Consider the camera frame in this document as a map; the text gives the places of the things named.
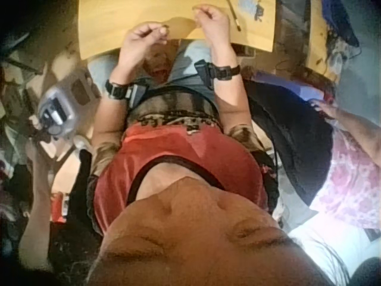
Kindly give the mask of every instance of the wrist-mounted device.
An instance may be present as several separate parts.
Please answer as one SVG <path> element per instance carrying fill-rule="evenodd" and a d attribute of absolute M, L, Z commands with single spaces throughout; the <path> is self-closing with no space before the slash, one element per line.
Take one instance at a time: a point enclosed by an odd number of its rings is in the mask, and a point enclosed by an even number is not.
<path fill-rule="evenodd" d="M 111 83 L 109 80 L 106 81 L 105 87 L 110 99 L 127 100 L 130 105 L 133 104 L 135 98 L 140 99 L 148 89 L 147 85 L 140 82 L 133 82 L 128 85 L 118 85 L 116 83 Z"/>
<path fill-rule="evenodd" d="M 231 80 L 233 76 L 241 72 L 239 65 L 236 67 L 217 67 L 212 63 L 207 63 L 205 60 L 196 62 L 195 68 L 204 85 L 210 90 L 213 89 L 213 79 Z"/>

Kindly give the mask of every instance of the pink floral shirt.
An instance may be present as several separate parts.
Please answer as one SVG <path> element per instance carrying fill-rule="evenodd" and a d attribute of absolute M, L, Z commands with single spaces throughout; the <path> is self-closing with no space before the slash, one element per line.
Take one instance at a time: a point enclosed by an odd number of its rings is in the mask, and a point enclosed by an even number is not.
<path fill-rule="evenodd" d="M 381 228 L 380 184 L 380 168 L 349 132 L 334 128 L 330 169 L 310 209 L 360 228 Z"/>

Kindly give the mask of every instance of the wooden table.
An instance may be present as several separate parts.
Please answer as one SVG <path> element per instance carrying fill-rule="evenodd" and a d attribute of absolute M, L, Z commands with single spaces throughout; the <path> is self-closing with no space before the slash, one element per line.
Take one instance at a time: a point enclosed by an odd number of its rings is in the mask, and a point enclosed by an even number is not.
<path fill-rule="evenodd" d="M 323 75 L 332 82 L 339 82 L 340 76 L 332 73 L 327 64 L 328 25 L 323 18 L 321 0 L 311 0 L 310 42 L 305 66 Z"/>
<path fill-rule="evenodd" d="M 119 48 L 126 32 L 144 21 L 166 22 L 172 39 L 202 39 L 196 28 L 192 7 L 212 4 L 230 16 L 232 42 L 272 52 L 275 27 L 275 0 L 261 0 L 262 21 L 238 7 L 231 0 L 242 31 L 238 32 L 226 0 L 80 0 L 79 48 L 82 59 Z"/>

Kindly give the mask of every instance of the red shirt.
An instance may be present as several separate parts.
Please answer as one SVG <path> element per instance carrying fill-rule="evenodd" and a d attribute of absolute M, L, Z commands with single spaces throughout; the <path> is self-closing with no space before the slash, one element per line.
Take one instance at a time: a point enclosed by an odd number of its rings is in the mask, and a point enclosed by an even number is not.
<path fill-rule="evenodd" d="M 148 171 L 147 166 L 152 167 L 150 164 L 160 157 L 163 162 L 165 158 L 183 158 L 198 166 L 201 173 L 207 172 L 215 186 L 267 210 L 259 165 L 241 143 L 222 134 L 219 128 L 201 125 L 199 132 L 189 135 L 181 125 L 134 125 L 128 128 L 119 152 L 101 173 L 95 188 L 93 205 L 103 233 L 126 208 L 127 199 L 131 200 L 129 192 L 139 188 L 140 182 L 135 180 L 139 172 Z"/>

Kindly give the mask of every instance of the pencil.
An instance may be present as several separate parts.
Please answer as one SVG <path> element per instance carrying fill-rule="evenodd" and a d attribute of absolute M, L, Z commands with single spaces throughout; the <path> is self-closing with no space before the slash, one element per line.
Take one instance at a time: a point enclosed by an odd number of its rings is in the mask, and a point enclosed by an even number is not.
<path fill-rule="evenodd" d="M 237 30 L 238 30 L 238 32 L 240 32 L 241 31 L 241 26 L 240 26 L 240 24 L 238 22 L 238 18 L 237 18 L 237 15 L 236 15 L 235 11 L 234 11 L 233 5 L 232 5 L 230 0 L 227 0 L 227 3 L 228 3 L 228 5 L 230 7 L 230 10 L 232 12 L 234 21 L 236 22 Z"/>

